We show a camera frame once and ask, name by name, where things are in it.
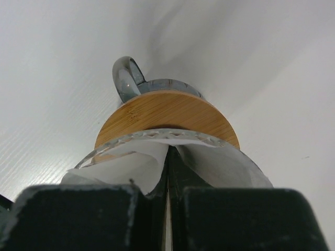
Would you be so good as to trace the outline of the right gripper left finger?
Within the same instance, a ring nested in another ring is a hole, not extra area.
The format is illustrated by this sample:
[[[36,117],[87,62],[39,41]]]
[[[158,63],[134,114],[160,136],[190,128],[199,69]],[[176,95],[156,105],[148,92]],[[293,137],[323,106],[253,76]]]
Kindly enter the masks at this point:
[[[39,185],[21,192],[1,227],[1,250],[164,250],[168,159],[155,188]]]

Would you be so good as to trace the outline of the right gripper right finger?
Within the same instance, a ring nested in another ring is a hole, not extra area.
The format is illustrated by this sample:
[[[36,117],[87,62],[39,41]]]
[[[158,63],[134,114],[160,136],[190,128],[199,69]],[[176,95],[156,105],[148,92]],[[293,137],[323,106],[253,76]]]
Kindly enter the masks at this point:
[[[306,198],[277,188],[214,188],[167,154],[173,250],[327,250]]]

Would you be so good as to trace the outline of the white paper coffee filter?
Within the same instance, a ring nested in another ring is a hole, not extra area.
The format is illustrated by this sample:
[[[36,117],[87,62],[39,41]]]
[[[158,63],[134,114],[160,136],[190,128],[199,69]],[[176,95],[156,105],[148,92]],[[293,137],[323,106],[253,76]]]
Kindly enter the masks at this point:
[[[140,190],[146,195],[150,193],[158,184],[163,172],[165,158],[158,158],[156,154],[154,156],[149,156],[146,154],[135,152],[130,155],[127,154],[119,159],[115,159],[107,163],[102,163],[101,165],[93,165],[89,168],[83,168],[80,170],[77,170],[75,168],[70,169],[63,176],[61,183],[67,185],[119,185],[126,184],[129,181],[133,180],[135,184],[140,188]]]

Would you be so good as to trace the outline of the glass coffee server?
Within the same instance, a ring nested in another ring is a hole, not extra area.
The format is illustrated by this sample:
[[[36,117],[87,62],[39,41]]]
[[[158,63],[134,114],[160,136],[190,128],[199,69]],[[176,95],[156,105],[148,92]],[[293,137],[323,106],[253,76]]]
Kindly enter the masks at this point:
[[[116,91],[123,104],[142,94],[159,90],[175,90],[204,99],[194,87],[175,79],[146,81],[141,69],[130,56],[123,56],[114,63],[112,75]]]

